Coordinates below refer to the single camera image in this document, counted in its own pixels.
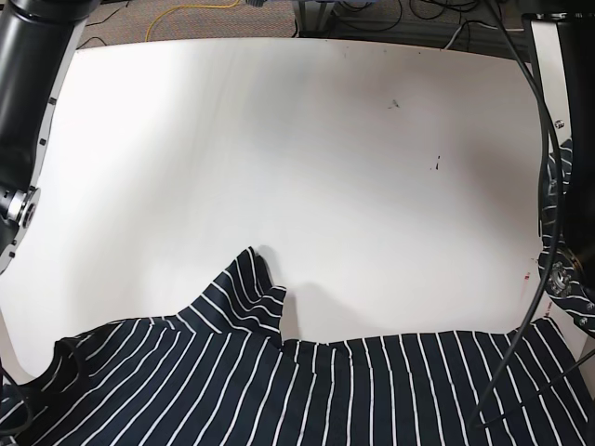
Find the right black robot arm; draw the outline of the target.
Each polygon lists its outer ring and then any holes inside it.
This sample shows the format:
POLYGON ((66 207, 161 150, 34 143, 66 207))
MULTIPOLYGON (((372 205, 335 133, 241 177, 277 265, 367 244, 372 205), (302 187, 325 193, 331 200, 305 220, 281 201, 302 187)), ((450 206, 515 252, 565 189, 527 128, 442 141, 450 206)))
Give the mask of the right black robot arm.
POLYGON ((61 87, 95 1, 6 1, 1 10, 1 267, 29 229, 61 87))

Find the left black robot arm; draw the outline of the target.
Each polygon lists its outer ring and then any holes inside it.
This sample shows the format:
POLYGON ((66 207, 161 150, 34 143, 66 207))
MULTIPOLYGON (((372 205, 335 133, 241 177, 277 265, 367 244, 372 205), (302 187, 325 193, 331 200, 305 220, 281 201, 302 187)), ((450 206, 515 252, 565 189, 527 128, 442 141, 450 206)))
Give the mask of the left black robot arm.
POLYGON ((535 83, 558 142, 539 172, 538 270, 545 291, 588 335, 594 334, 594 15, 528 14, 535 83))

